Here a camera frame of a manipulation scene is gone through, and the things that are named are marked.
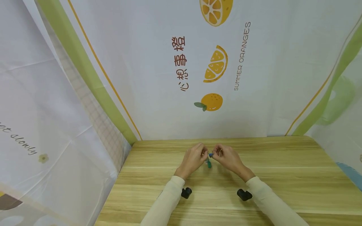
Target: wooden table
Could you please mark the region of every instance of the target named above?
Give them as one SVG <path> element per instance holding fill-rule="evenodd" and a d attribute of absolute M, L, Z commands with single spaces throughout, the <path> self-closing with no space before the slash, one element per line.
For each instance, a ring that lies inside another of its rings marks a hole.
<path fill-rule="evenodd" d="M 362 225 L 362 193 L 311 138 L 263 137 L 138 141 L 97 219 L 97 226 L 139 225 L 182 161 L 186 149 L 223 143 L 311 226 Z M 272 225 L 252 200 L 237 195 L 245 183 L 211 159 L 187 181 L 169 225 Z"/>

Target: green leaf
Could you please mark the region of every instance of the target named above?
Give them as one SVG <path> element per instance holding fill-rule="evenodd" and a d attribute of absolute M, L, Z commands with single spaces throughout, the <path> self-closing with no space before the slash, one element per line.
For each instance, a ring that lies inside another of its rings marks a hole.
<path fill-rule="evenodd" d="M 200 102 L 196 102 L 196 103 L 194 103 L 194 105 L 195 105 L 196 107 L 200 107 L 200 108 L 204 108 L 204 107 L 206 107 L 206 105 L 205 105 L 205 104 L 200 103 Z"/>

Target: wrist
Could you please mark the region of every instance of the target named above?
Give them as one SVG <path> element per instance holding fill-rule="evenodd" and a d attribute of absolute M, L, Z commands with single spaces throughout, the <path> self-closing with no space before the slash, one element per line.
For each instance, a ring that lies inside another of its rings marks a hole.
<path fill-rule="evenodd" d="M 253 177 L 256 177 L 253 171 L 245 165 L 240 166 L 236 173 L 245 183 Z"/>
<path fill-rule="evenodd" d="M 184 181 L 186 181 L 190 174 L 186 170 L 179 167 L 176 169 L 174 176 L 181 177 L 184 179 Z"/>

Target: green stripe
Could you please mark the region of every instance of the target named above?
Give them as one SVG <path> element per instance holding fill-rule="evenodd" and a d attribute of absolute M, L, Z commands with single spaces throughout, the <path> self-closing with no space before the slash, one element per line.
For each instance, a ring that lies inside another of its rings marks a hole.
<path fill-rule="evenodd" d="M 315 106 L 315 108 L 309 113 L 309 115 L 298 125 L 292 135 L 304 135 L 322 116 L 331 96 L 333 86 L 336 84 L 337 80 L 347 68 L 347 66 L 357 56 L 359 50 L 361 49 L 361 46 L 362 23 L 358 26 L 351 40 L 348 42 L 346 48 L 344 49 L 341 59 L 332 77 L 331 83 L 329 84 L 325 94 L 323 95 L 319 103 Z"/>
<path fill-rule="evenodd" d="M 136 136 L 104 88 L 59 0 L 38 0 L 38 3 L 94 97 L 128 143 L 133 145 Z"/>

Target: small yellow flower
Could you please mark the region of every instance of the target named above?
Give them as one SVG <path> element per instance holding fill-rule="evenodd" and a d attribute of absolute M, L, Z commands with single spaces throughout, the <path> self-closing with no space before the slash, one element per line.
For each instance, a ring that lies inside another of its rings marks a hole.
<path fill-rule="evenodd" d="M 47 154 L 39 155 L 39 160 L 38 160 L 39 162 L 46 163 L 48 160 L 49 160 L 49 157 Z"/>

